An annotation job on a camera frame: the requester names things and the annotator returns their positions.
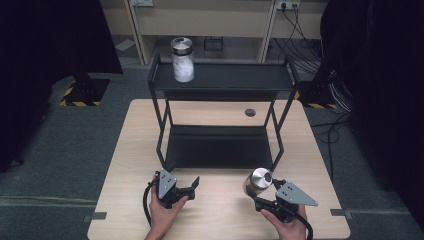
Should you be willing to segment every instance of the glass jar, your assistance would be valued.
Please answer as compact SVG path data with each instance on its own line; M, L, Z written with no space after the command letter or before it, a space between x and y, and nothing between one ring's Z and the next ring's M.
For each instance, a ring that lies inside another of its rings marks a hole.
M190 82L194 78L193 42L185 37L171 41L174 77L178 82Z

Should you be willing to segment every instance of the metal cylinder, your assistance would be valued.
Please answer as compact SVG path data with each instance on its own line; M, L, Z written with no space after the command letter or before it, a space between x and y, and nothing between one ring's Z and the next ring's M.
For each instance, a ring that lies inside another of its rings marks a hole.
M259 195L272 184L272 175L265 168L255 169L243 182L244 193L248 196L248 191Z

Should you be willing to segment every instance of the jar lid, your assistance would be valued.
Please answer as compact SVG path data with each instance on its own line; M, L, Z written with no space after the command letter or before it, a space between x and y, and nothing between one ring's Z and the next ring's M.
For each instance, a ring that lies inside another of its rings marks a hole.
M175 55L188 55L193 51L193 42L185 37L175 38L171 41L171 50Z
M257 168L252 172L252 183L259 189L267 189L272 183L272 175L265 168Z

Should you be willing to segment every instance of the black metal shelf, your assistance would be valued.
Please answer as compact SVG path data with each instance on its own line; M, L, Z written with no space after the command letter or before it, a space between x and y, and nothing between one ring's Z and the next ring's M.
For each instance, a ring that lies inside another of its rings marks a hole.
M271 168L271 159L264 127L174 125L170 130L166 165L170 168Z
M290 78L287 65L292 70ZM148 83L161 129L156 151L162 167L173 168L268 168L273 171L283 152L280 129L296 92L298 75L293 62L284 64L195 64L194 79L180 83L174 79L172 63L154 57ZM166 108L163 116L156 91L163 92ZM274 102L279 92L290 92L279 120ZM169 101L249 101L269 102L269 110L261 126L199 126L173 123ZM272 119L279 153L272 160L267 126ZM161 152L165 126L170 132L166 159Z

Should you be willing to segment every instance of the black shelf surface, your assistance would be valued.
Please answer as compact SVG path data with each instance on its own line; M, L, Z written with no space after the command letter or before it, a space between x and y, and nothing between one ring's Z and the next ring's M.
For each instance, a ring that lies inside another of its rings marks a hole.
M165 164L171 168L270 168L262 126L181 126L170 130Z
M169 100L269 101L278 92L292 91L287 68L281 64L194 65L194 79L180 83L174 79L172 63L157 65L154 86Z

